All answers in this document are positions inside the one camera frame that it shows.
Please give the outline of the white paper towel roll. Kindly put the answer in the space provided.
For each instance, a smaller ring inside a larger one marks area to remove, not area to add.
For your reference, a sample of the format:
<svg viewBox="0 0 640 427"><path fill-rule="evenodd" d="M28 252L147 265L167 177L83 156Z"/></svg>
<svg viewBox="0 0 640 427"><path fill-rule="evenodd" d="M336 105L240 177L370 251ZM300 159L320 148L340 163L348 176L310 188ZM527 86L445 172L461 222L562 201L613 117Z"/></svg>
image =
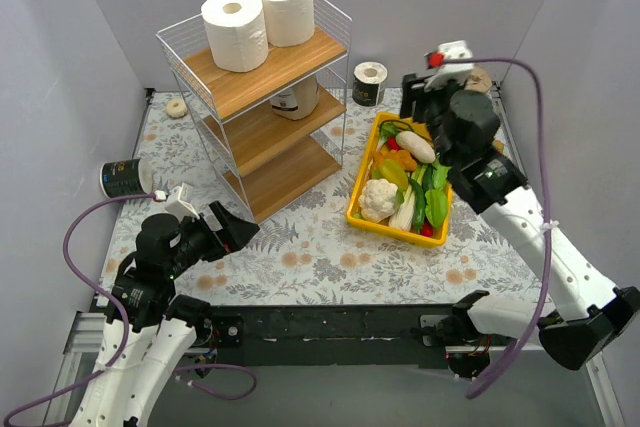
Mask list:
<svg viewBox="0 0 640 427"><path fill-rule="evenodd" d="M275 47L307 42L315 32L313 0L262 0L267 38Z"/></svg>
<svg viewBox="0 0 640 427"><path fill-rule="evenodd" d="M268 40L261 0L206 0L201 15L219 68L244 73L266 61Z"/></svg>

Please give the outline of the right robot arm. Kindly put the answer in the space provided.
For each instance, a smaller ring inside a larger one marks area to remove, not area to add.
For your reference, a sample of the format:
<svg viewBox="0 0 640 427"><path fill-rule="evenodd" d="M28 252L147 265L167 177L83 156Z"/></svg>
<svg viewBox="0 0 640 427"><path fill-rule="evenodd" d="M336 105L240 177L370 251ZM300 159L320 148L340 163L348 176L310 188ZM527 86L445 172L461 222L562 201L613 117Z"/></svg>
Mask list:
<svg viewBox="0 0 640 427"><path fill-rule="evenodd" d="M544 209L524 174L494 146L500 118L490 98L455 80L402 79L400 115L426 126L456 194L519 254L541 281L548 314L476 291L457 302L441 331L464 344L486 334L516 339L528 324L559 365L578 370L620 336L639 313L639 291L601 274Z"/></svg>

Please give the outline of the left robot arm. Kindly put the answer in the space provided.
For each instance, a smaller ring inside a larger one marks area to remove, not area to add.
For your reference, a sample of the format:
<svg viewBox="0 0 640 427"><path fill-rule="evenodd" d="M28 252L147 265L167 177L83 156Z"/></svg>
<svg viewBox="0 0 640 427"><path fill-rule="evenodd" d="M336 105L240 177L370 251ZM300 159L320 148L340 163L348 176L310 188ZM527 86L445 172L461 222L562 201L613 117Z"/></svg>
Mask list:
<svg viewBox="0 0 640 427"><path fill-rule="evenodd" d="M111 288L93 377L72 425L144 426L187 350L205 345L213 356L240 344L240 317L217 317L210 304L175 289L190 267L243 249L259 231L219 202L209 208L217 231L185 202L142 222Z"/></svg>

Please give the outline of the brown printed paper roll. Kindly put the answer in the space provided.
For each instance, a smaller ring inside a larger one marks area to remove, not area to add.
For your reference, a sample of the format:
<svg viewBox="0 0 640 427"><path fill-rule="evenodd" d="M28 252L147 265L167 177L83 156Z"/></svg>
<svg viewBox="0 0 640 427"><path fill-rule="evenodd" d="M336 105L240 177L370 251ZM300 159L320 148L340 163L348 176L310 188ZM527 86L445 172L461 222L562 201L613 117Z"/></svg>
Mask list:
<svg viewBox="0 0 640 427"><path fill-rule="evenodd" d="M301 120L309 116L319 103L319 84L312 75L297 82L269 99L276 115L289 120Z"/></svg>

